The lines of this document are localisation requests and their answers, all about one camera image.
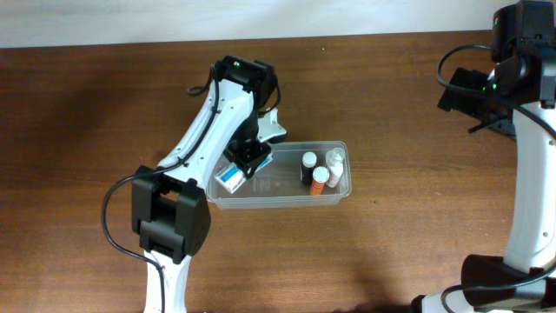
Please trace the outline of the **white blue Panadol box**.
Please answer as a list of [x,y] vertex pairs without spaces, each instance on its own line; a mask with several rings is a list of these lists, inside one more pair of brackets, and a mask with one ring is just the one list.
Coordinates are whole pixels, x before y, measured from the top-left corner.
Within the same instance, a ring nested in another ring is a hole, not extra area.
[[239,166],[221,155],[211,177],[211,195],[215,197],[233,195],[247,181],[245,173]]

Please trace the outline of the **dark bottle white cap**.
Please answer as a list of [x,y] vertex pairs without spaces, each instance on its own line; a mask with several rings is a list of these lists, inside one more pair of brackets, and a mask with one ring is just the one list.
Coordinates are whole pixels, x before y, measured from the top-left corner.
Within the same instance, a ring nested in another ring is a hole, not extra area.
[[317,164],[317,155],[308,151],[305,152],[301,159],[301,182],[304,185],[310,185],[313,182],[313,171]]

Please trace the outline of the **orange Redoxon tablet tube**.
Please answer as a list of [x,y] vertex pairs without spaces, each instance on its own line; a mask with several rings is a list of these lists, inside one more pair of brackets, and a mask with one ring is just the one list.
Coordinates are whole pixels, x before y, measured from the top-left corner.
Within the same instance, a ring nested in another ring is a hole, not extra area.
[[311,196],[318,196],[324,190],[324,186],[329,179],[330,173],[326,167],[319,166],[313,170],[313,181],[309,190]]

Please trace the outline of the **white calamine lotion bottle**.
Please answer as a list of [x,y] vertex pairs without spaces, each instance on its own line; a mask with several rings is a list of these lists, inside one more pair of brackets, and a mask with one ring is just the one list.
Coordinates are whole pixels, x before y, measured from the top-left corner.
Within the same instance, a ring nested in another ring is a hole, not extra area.
[[346,152],[343,148],[329,150],[325,156],[325,164],[329,171],[327,186],[335,188],[344,172],[343,162]]

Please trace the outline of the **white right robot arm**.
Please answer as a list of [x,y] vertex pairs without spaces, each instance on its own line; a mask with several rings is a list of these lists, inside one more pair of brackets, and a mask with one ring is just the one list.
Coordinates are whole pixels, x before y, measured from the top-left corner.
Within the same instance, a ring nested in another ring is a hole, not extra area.
[[458,68],[438,106],[517,143],[513,221],[503,256],[469,255],[460,280],[412,312],[555,310],[555,9],[518,1],[493,14],[490,73]]

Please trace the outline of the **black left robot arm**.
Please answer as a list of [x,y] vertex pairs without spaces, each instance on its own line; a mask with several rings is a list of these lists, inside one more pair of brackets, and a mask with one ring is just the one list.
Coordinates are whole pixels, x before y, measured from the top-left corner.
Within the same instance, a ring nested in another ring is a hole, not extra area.
[[180,142],[154,169],[140,166],[132,183],[131,229],[148,261],[147,312],[185,311],[192,256],[211,224],[206,188],[220,157],[251,178],[284,135],[263,135],[265,105],[279,90],[275,68],[260,60],[226,56],[211,66],[192,97],[206,97]]

